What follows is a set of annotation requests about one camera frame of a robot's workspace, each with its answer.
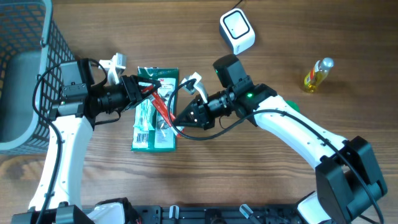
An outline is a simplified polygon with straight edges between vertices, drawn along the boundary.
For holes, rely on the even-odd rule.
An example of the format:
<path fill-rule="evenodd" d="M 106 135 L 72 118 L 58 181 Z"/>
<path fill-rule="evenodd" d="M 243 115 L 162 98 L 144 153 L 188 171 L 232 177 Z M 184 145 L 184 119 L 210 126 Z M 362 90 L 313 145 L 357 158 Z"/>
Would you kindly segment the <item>red snack stick packet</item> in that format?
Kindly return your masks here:
<path fill-rule="evenodd" d="M 172 129 L 174 132 L 174 135 L 176 137 L 180 138 L 181 134 L 179 134 L 173 127 L 171 121 L 175 120 L 175 116 L 170 114 L 167 114 L 167 105 L 165 102 L 161 99 L 160 95 L 155 91 L 149 96 L 150 102 L 153 104 L 155 109 L 160 113 L 160 115 L 163 117 L 165 122 L 168 124 L 168 126 Z"/>

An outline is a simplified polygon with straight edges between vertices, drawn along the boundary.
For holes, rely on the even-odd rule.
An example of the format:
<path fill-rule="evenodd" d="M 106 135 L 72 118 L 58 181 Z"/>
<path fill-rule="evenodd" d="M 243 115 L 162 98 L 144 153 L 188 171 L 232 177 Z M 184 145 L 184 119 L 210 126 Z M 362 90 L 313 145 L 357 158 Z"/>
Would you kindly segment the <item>mint green wipes packet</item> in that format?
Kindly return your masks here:
<path fill-rule="evenodd" d="M 156 109 L 150 100 L 144 100 L 135 109 L 134 127 L 140 131 L 155 130 Z"/>

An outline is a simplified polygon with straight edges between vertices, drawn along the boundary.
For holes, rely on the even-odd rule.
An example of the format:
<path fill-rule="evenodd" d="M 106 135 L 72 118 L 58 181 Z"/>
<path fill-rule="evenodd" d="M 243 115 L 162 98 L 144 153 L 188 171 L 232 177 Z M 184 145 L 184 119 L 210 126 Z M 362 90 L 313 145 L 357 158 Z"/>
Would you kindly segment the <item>green white can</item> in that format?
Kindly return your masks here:
<path fill-rule="evenodd" d="M 293 101 L 286 101 L 286 103 L 293 109 L 293 110 L 295 110 L 296 112 L 300 112 L 300 108 L 299 108 L 299 106 L 298 106 L 298 104 L 296 104 L 295 102 L 293 102 Z"/>

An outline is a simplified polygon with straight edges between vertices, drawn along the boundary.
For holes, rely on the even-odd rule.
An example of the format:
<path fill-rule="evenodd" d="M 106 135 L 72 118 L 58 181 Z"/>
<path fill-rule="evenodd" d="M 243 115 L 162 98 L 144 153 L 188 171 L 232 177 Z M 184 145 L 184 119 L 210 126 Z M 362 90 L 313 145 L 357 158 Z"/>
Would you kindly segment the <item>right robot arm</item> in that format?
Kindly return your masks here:
<path fill-rule="evenodd" d="M 362 137 L 352 140 L 331 133 L 294 110 L 265 84 L 254 84 L 237 56 L 219 58 L 213 67 L 223 87 L 206 93 L 197 73 L 180 88 L 195 95 L 172 127 L 210 129 L 216 118 L 235 113 L 266 130 L 302 156 L 315 170 L 316 191 L 301 199 L 295 212 L 304 223 L 351 223 L 387 194 L 387 185 L 372 146 Z"/>

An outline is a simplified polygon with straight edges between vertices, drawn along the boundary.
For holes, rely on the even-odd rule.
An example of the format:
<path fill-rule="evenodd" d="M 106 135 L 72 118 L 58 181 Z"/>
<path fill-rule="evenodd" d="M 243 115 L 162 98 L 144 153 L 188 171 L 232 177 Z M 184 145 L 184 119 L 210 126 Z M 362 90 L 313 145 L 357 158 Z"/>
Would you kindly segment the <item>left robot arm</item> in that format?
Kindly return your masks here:
<path fill-rule="evenodd" d="M 50 140 L 43 173 L 29 209 L 12 216 L 12 223 L 139 223 L 129 200 L 116 198 L 81 207 L 81 179 L 88 143 L 100 113 L 133 109 L 160 88 L 158 80 L 137 75 L 119 77 L 117 84 L 96 84 L 95 60 L 83 58 L 57 64 L 63 75 L 61 94 L 47 115 L 35 112 L 49 126 Z"/>

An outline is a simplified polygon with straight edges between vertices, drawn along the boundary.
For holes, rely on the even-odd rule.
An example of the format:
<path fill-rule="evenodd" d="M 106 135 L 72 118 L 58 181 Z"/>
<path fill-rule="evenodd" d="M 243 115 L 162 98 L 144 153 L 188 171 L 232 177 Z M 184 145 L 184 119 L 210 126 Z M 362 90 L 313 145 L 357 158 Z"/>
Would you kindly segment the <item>yellow oil bottle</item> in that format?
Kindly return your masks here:
<path fill-rule="evenodd" d="M 333 67 L 334 60 L 330 57 L 325 57 L 323 60 L 318 60 L 303 80 L 304 90 L 306 92 L 313 93 L 322 83 L 322 81 L 328 76 Z"/>

